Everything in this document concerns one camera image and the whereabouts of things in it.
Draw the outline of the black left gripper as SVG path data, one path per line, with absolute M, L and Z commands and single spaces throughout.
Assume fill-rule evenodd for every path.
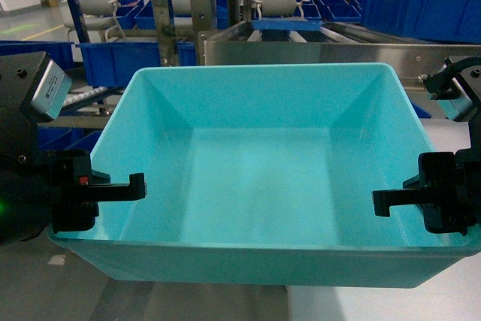
M 51 226 L 57 232 L 87 231 L 99 215 L 97 201 L 146 197 L 144 173 L 128 183 L 109 183 L 92 170 L 86 150 L 40 152 L 37 163 L 1 157 L 1 241 L 24 242 Z M 88 198 L 76 200 L 88 187 Z

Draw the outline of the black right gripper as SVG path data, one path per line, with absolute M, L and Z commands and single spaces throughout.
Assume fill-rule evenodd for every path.
M 372 192 L 374 213 L 390 217 L 390 208 L 416 204 L 425 229 L 433 234 L 459 233 L 480 222 L 480 154 L 474 150 L 422 153 L 419 173 L 404 189 Z

